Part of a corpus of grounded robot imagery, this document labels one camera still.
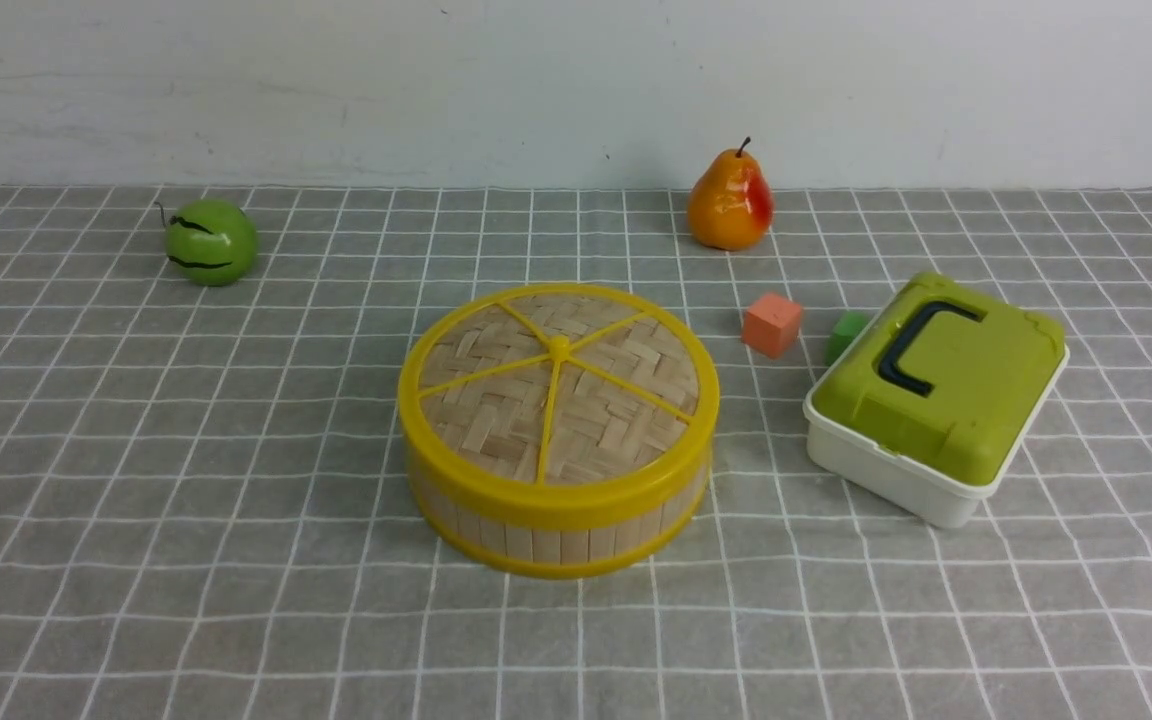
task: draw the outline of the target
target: fake fruit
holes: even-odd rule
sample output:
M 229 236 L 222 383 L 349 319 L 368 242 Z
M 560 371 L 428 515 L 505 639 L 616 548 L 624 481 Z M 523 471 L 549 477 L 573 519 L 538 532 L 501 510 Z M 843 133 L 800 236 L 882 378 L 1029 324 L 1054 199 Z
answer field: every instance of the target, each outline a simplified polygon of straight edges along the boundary
M 215 197 L 189 202 L 166 222 L 166 255 L 198 285 L 238 281 L 256 264 L 256 225 L 237 205 Z
M 687 223 L 702 245 L 718 250 L 745 250 L 756 245 L 772 227 L 772 188 L 758 160 L 740 147 L 719 152 L 691 188 Z

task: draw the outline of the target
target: plastic storage box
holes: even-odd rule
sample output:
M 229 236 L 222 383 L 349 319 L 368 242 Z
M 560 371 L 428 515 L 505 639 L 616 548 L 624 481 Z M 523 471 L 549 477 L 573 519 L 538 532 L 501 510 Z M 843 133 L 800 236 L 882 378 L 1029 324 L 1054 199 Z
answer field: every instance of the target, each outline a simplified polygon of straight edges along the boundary
M 1051 316 L 919 273 L 808 393 L 808 456 L 960 528 L 996 492 L 1068 359 Z

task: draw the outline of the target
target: bamboo steamer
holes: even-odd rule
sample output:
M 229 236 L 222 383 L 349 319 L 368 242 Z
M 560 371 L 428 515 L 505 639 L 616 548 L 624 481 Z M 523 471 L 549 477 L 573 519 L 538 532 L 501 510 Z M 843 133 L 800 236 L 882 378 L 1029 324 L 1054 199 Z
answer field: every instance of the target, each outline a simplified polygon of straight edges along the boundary
M 718 404 L 684 324 L 588 285 L 454 310 L 397 382 L 425 520 L 465 555 L 540 578 L 626 568 L 676 536 L 708 486 Z

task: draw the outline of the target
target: black handle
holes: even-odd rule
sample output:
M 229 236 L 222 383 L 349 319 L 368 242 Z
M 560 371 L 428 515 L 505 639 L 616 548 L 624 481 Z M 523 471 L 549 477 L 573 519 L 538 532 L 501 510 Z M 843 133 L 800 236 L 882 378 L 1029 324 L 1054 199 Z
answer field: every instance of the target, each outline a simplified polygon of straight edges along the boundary
M 980 316 L 975 313 L 972 310 L 968 310 L 965 306 L 960 306 L 952 304 L 945 300 L 933 300 L 929 302 L 927 305 L 919 306 L 918 313 L 910 318 L 909 324 L 904 328 L 901 328 L 900 333 L 896 334 L 895 340 L 887 346 L 887 351 L 882 353 L 882 357 L 878 359 L 878 377 L 882 378 L 887 382 L 892 382 L 893 386 L 900 387 L 902 389 L 908 389 L 914 393 L 914 395 L 920 395 L 926 397 L 932 395 L 932 382 L 923 381 L 923 379 L 915 378 L 910 376 L 904 370 L 900 369 L 897 363 L 900 362 L 901 355 L 909 350 L 909 346 L 914 344 L 914 339 L 918 336 L 918 333 L 923 332 L 924 327 L 927 327 L 927 323 L 931 323 L 932 316 L 937 313 L 954 313 L 964 316 L 969 320 L 975 323 L 980 321 Z

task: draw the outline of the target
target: yellow plastic rim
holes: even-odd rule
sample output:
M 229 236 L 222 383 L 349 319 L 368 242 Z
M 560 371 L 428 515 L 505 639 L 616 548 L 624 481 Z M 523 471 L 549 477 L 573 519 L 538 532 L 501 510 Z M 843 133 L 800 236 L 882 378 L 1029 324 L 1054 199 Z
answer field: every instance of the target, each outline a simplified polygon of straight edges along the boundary
M 559 338 L 545 336 L 530 319 L 518 314 L 517 311 L 513 310 L 513 306 L 508 305 L 508 301 L 520 300 L 520 297 L 559 295 L 560 293 L 620 302 L 620 304 L 637 310 L 637 313 L 632 314 L 632 319 L 627 318 L 621 323 L 613 323 L 609 327 L 590 333 L 590 336 L 568 343 L 567 338 L 559 340 Z M 424 369 L 425 359 L 433 350 L 435 342 L 457 324 L 488 309 L 488 306 L 501 306 L 506 313 L 515 316 L 518 323 L 524 324 L 524 327 L 536 335 L 536 340 L 548 348 L 548 351 L 530 357 L 530 359 L 516 361 L 516 363 L 476 373 L 468 379 L 457 378 L 453 382 L 422 389 L 420 371 Z M 596 340 L 593 336 L 601 336 L 643 318 L 657 320 L 668 332 L 675 334 L 675 338 L 685 348 L 687 355 L 690 356 L 696 372 L 696 386 L 698 386 L 694 414 L 682 414 L 676 407 L 665 404 L 662 400 L 650 396 L 650 393 L 642 388 L 627 386 L 626 381 L 621 381 L 620 378 L 605 374 L 600 369 L 593 369 L 579 359 L 573 359 L 571 351 L 578 350 L 585 342 L 593 342 Z M 608 382 L 627 387 L 636 396 L 645 396 L 644 399 L 653 402 L 654 406 L 666 407 L 680 416 L 680 419 L 685 420 L 687 430 L 667 452 L 631 473 L 605 483 L 559 487 L 545 486 L 543 482 L 524 484 L 497 478 L 493 473 L 472 464 L 444 445 L 442 439 L 430 426 L 429 419 L 420 410 L 420 399 L 431 395 L 431 393 L 454 387 L 456 384 L 470 382 L 471 379 L 480 379 L 488 374 L 545 363 L 545 361 L 553 361 L 554 373 L 558 373 L 562 363 L 571 363 L 599 374 Z M 550 402 L 545 409 L 547 427 L 544 430 L 545 439 L 543 439 L 541 450 L 544 450 L 545 442 L 548 441 L 550 424 L 552 424 L 553 418 L 553 393 L 556 386 L 556 382 L 550 382 Z M 447 497 L 464 505 L 468 510 L 475 510 L 485 516 L 485 518 L 536 529 L 584 530 L 614 525 L 622 520 L 635 518 L 644 511 L 653 510 L 665 498 L 680 492 L 695 477 L 695 470 L 699 469 L 703 456 L 708 454 L 710 441 L 712 441 L 718 424 L 718 372 L 714 363 L 710 358 L 708 351 L 705 351 L 700 340 L 683 323 L 652 302 L 630 293 L 581 283 L 546 283 L 513 288 L 513 290 L 482 297 L 452 311 L 450 314 L 445 316 L 442 320 L 426 331 L 424 336 L 420 336 L 420 341 L 416 342 L 416 347 L 412 347 L 408 354 L 402 374 L 397 379 L 397 416 L 402 420 L 408 447 L 419 454 L 434 470 L 433 473 L 429 475 L 430 482 L 441 488 Z M 538 469 L 538 480 L 541 478 L 543 469 L 544 465 Z

